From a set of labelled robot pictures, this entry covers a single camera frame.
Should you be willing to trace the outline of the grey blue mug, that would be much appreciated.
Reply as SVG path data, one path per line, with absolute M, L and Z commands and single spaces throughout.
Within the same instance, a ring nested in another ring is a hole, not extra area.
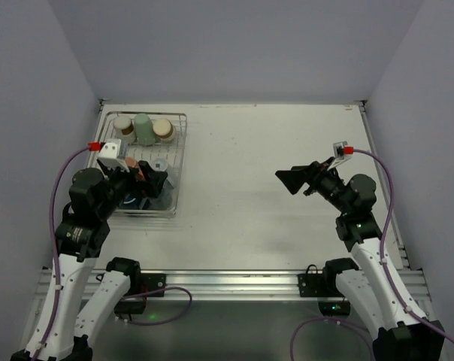
M 153 162 L 154 169 L 157 171 L 167 171 L 169 169 L 169 163 L 166 159 L 157 158 Z

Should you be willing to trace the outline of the mint green cup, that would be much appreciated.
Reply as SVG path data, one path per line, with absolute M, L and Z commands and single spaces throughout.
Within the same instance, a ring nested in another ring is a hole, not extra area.
M 133 125 L 139 145 L 146 147 L 160 142 L 153 131 L 153 121 L 147 114 L 137 114 L 133 119 Z

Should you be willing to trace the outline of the light blue mug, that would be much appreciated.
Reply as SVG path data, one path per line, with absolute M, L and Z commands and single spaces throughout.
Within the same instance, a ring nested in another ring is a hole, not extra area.
M 167 211 L 174 204 L 174 194 L 178 185 L 178 177 L 174 171 L 166 170 L 167 178 L 163 184 L 162 191 L 157 198 L 149 199 L 149 210 Z

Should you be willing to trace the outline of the pink dotted mug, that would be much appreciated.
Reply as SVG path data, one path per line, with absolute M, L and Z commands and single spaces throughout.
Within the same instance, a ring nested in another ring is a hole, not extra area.
M 131 157 L 126 157 L 125 158 L 125 162 L 126 162 L 126 165 L 129 167 L 129 168 L 133 168 L 133 169 L 136 169 L 138 171 L 138 173 L 135 175 L 135 178 L 137 181 L 143 181 L 144 180 L 144 176 L 143 176 L 143 173 L 140 169 L 140 166 L 138 164 L 138 162 L 131 158 Z

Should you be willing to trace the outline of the dark navy mug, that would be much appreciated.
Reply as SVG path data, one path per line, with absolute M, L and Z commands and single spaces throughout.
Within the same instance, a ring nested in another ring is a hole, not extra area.
M 122 209 L 127 210 L 143 210 L 147 198 L 139 197 L 139 196 L 127 196 L 123 203 L 120 205 Z

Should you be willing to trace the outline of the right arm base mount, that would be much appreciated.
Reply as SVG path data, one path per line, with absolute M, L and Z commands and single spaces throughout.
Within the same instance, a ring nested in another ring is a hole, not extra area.
M 314 264 L 304 273 L 298 274 L 298 291 L 301 298 L 316 298 L 321 315 L 327 317 L 348 317 L 350 303 L 335 288 L 330 287 L 324 274 Z

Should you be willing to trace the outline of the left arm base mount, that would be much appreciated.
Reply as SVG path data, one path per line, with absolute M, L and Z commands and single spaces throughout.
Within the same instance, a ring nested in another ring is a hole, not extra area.
M 126 296 L 133 296 L 149 291 L 163 289 L 166 286 L 166 274 L 163 273 L 141 273 L 138 282 L 129 289 Z M 147 306 L 147 296 L 121 299 L 114 307 L 113 312 L 118 317 L 132 317 L 132 315 L 143 314 Z

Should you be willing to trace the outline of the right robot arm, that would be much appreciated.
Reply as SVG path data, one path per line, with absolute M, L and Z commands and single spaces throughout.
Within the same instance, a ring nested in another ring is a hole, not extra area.
M 381 244 L 382 232 L 372 212 L 375 181 L 356 174 L 344 181 L 334 158 L 278 170 L 275 175 L 291 194 L 304 185 L 306 196 L 320 194 L 340 216 L 336 231 L 350 257 L 326 262 L 327 287 L 345 296 L 372 339 L 376 360 L 439 360 L 444 337 L 438 321 L 418 306 Z

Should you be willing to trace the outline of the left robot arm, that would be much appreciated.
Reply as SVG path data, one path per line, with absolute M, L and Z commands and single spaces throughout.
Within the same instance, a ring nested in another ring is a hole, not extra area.
M 53 269 L 41 316 L 23 350 L 13 360 L 91 360 L 93 345 L 106 319 L 128 300 L 164 293 L 144 283 L 139 262 L 113 258 L 100 286 L 82 305 L 83 292 L 110 227 L 108 219 L 129 196 L 160 196 L 168 174 L 141 161 L 137 168 L 108 168 L 100 163 L 72 178 L 70 202 L 62 221 L 51 229 Z

